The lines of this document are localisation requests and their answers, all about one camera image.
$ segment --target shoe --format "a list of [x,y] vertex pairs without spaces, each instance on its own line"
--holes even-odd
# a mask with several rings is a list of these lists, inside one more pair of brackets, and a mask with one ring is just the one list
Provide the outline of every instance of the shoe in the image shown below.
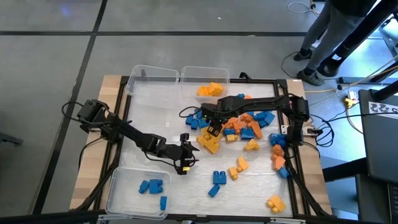
[[297,78],[315,86],[322,86],[325,83],[322,78],[318,77],[316,72],[311,75],[305,75],[304,70],[301,70],[298,72]]
[[302,55],[300,52],[298,52],[296,55],[294,55],[293,60],[295,60],[296,62],[299,62],[301,60],[305,60],[305,59],[310,59],[312,56],[312,51],[310,50],[310,53],[306,54],[306,55]]

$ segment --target toy block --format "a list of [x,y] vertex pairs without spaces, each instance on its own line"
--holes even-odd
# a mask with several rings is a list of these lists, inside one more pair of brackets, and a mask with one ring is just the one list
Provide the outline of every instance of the toy block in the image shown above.
[[267,206],[271,208],[272,212],[279,213],[286,208],[285,203],[278,197],[278,195],[272,196],[267,201]]
[[225,128],[224,129],[224,135],[227,136],[227,135],[230,135],[230,134],[235,134],[235,129]]
[[262,138],[262,131],[260,128],[260,124],[257,121],[251,121],[250,122],[251,128],[254,131],[254,135],[256,138],[260,139]]
[[216,153],[218,151],[218,148],[220,148],[220,145],[218,143],[215,143],[214,141],[207,141],[205,143],[205,147],[212,153]]
[[280,146],[280,145],[278,145],[278,144],[276,144],[272,149],[271,149],[271,152],[273,153],[273,154],[276,154],[277,156],[282,156],[282,157],[284,157],[285,156],[285,151],[282,149],[282,147]]
[[286,178],[290,175],[289,172],[287,172],[287,169],[285,167],[280,168],[277,172],[279,174],[279,177],[281,177],[281,178]]
[[198,124],[199,124],[198,120],[197,119],[193,119],[192,122],[191,122],[191,129],[192,130],[196,130],[198,128]]
[[225,171],[214,171],[213,172],[213,184],[226,184]]
[[271,112],[267,112],[267,113],[264,113],[264,114],[266,114],[266,117],[264,118],[264,121],[267,123],[267,125],[271,124],[271,122],[275,118],[275,115],[273,113],[271,113]]
[[231,143],[231,142],[235,142],[238,140],[238,136],[236,134],[229,134],[226,136],[226,142],[227,143]]
[[238,172],[236,170],[236,167],[231,167],[228,169],[229,175],[233,180],[236,180],[238,178]]
[[250,140],[244,147],[245,151],[249,151],[249,150],[259,150],[260,146],[259,144],[256,142],[256,140],[252,139]]
[[261,112],[261,113],[254,115],[253,118],[255,121],[263,121],[266,118],[266,115],[263,112]]
[[272,163],[272,168],[277,171],[285,164],[286,160],[282,156],[278,156],[276,160]]
[[253,117],[247,113],[244,113],[244,114],[242,114],[241,120],[244,122],[251,122],[251,121],[253,121]]
[[185,124],[191,125],[192,120],[193,120],[193,115],[190,114],[190,115],[185,119]]
[[236,168],[237,172],[242,172],[249,167],[249,164],[243,159],[243,156],[238,157],[238,168]]
[[267,126],[268,124],[265,121],[258,121],[260,128]]
[[215,184],[208,192],[208,194],[210,195],[210,197],[214,197],[216,196],[216,194],[218,193],[218,191],[220,190],[220,186],[218,184]]
[[253,139],[254,131],[251,128],[242,128],[241,130],[241,138],[243,140]]
[[199,119],[199,128],[205,128],[209,126],[210,121],[206,122],[204,119]]
[[160,197],[160,209],[162,211],[166,210],[166,203],[167,203],[167,197],[166,196],[161,196]]
[[230,118],[229,120],[228,120],[228,124],[232,124],[232,123],[235,123],[235,122],[238,122],[239,121],[239,118],[235,118],[235,117],[232,117],[232,118]]
[[195,109],[195,115],[197,116],[198,119],[201,119],[201,109]]
[[143,194],[143,193],[145,193],[145,191],[148,190],[148,188],[149,188],[149,182],[146,181],[146,180],[143,180],[142,183],[141,183],[141,185],[139,186],[138,192],[139,192],[140,194]]
[[163,192],[163,188],[160,186],[163,184],[162,180],[151,179],[149,180],[149,193],[150,194],[159,194]]

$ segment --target desk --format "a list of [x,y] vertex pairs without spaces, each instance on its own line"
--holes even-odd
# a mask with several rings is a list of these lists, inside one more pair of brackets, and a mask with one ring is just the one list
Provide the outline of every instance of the desk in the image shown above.
[[[106,75],[104,77],[98,97],[100,101],[103,101],[109,105],[111,111],[119,108],[120,117],[122,117],[124,114],[124,106],[127,98],[124,89],[120,89],[121,82],[123,81],[126,81],[126,79],[122,76]],[[293,93],[298,96],[304,95],[303,85],[300,80],[287,80],[287,88],[289,93]],[[121,94],[122,96],[119,101],[117,101],[118,94]],[[99,133],[90,133],[88,136],[88,142],[98,137]],[[305,137],[305,141],[315,144],[315,140],[310,137]],[[106,141],[98,141],[96,144],[86,148],[76,180],[76,186],[72,196],[70,208],[79,206],[97,184],[98,180],[100,179],[104,158],[106,157],[105,150]],[[307,188],[312,193],[315,200],[322,206],[322,208],[326,212],[331,213],[318,152],[312,149],[310,146],[300,146],[300,159],[302,162],[303,177]],[[104,187],[103,193],[101,195],[101,201],[98,204],[99,208],[104,208],[105,206],[108,196],[108,187],[108,184]],[[297,186],[295,186],[295,196],[297,199],[298,213],[304,214],[301,193]]]

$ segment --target concrete floor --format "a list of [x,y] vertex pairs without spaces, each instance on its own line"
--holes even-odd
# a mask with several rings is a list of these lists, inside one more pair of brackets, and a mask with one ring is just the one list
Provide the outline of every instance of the concrete floor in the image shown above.
[[[99,30],[306,32],[316,17],[310,12],[288,11],[290,2],[293,0],[113,0],[107,3]],[[100,5],[100,0],[3,0],[0,31],[92,31]],[[0,131],[24,140],[20,147],[0,144],[0,216],[30,212],[60,126],[60,107],[70,97],[89,38],[0,35]],[[280,63],[299,49],[302,40],[301,36],[97,36],[78,101],[98,96],[103,75],[129,75],[138,64],[176,70],[187,65],[223,67],[232,77],[245,71],[253,78],[288,78]],[[381,38],[366,40],[341,66],[339,76],[366,76],[389,59],[391,54]],[[305,62],[291,58],[284,65],[291,75],[303,67]],[[329,80],[325,86],[305,85],[305,89],[335,86]],[[307,98],[311,103],[328,94],[309,93]],[[344,110],[337,96],[310,109],[324,118]],[[353,120],[360,125],[359,119]],[[365,155],[363,143],[349,141],[363,142],[363,137],[346,120],[336,121],[333,127],[335,143],[320,147],[323,164],[330,158],[351,161]],[[85,142],[86,134],[71,123],[43,212],[68,210]]]

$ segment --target clear plastic bin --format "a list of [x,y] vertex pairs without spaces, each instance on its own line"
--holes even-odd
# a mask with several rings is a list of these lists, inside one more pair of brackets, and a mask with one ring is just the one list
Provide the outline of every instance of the clear plastic bin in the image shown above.
[[180,73],[176,70],[136,65],[130,74],[126,85],[126,93],[131,96],[163,96],[163,93],[153,91],[157,86],[168,86],[170,97],[175,97],[178,91]]
[[[160,194],[144,194],[138,192],[143,180],[163,180],[163,192]],[[118,167],[111,179],[109,195],[105,210],[110,215],[128,218],[163,220],[170,207],[171,176],[166,171]],[[160,209],[160,197],[167,196],[166,209]]]
[[[211,82],[221,84],[224,89],[222,94],[220,96],[198,96],[197,90],[199,87],[202,85],[208,86]],[[217,100],[228,95],[229,71],[225,68],[186,66],[181,71],[180,87],[182,96]]]

